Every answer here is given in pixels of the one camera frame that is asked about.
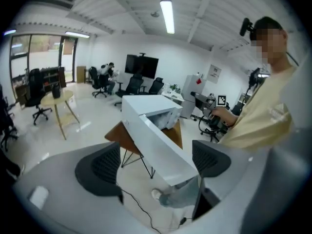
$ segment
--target chair base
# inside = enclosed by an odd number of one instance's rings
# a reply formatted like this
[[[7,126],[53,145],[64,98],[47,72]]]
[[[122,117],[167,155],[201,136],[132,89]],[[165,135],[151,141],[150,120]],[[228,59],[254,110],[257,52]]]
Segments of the chair base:
[[[45,119],[48,120],[48,116],[44,113],[45,111],[50,110],[52,112],[52,108],[47,108],[47,109],[43,109],[43,108],[39,108],[39,106],[36,106],[36,108],[38,108],[38,112],[33,114],[33,118],[34,118],[34,125],[36,126],[36,120],[38,119],[38,117],[40,115],[44,115]]]
[[[4,149],[6,152],[8,151],[8,147],[7,147],[8,139],[9,138],[18,139],[18,136],[13,135],[12,132],[17,132],[17,129],[15,126],[13,126],[13,128],[11,130],[9,130],[9,129],[4,130],[4,137],[1,141],[1,147],[2,147],[2,143],[4,142]]]
[[[107,97],[107,95],[105,94],[105,89],[104,89],[104,91],[102,91],[102,89],[100,89],[99,91],[94,91],[94,92],[92,92],[92,96],[94,96],[94,98],[96,98],[99,94],[102,94],[102,95],[104,95],[105,96],[105,98]]]

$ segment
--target hand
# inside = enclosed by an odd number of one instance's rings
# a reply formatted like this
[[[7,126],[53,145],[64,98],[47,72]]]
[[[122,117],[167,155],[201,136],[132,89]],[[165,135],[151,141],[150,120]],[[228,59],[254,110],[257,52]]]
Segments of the hand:
[[[229,111],[225,107],[216,107],[215,109],[212,110],[211,114],[223,118],[224,115],[228,112]]]

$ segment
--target white shoe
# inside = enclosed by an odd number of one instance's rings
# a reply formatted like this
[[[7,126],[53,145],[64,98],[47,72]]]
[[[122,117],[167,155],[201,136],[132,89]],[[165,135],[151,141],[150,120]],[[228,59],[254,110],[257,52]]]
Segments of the white shoe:
[[[155,199],[155,200],[159,200],[159,198],[160,198],[160,196],[162,195],[163,193],[160,191],[160,190],[158,190],[158,189],[153,189],[152,190],[152,197],[153,197],[153,199]]]

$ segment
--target table leg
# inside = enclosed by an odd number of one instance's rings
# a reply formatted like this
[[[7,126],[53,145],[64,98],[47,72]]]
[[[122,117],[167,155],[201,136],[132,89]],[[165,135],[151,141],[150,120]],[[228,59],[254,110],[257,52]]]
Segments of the table leg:
[[[55,114],[56,114],[57,119],[58,119],[58,125],[59,125],[59,128],[60,128],[60,131],[62,132],[63,137],[64,137],[64,139],[66,140],[66,137],[65,137],[64,131],[63,131],[63,129],[62,129],[62,125],[61,125],[60,120],[59,120],[59,113],[58,113],[58,108],[57,108],[57,106],[56,106],[56,105],[54,105],[54,110],[55,110]]]
[[[65,103],[66,103],[66,106],[68,107],[69,111],[72,113],[72,115],[75,117],[75,119],[76,119],[76,120],[78,121],[78,123],[80,124],[80,122],[79,122],[77,116],[74,114],[73,110],[70,108],[70,106],[68,105],[67,101],[65,101]]]

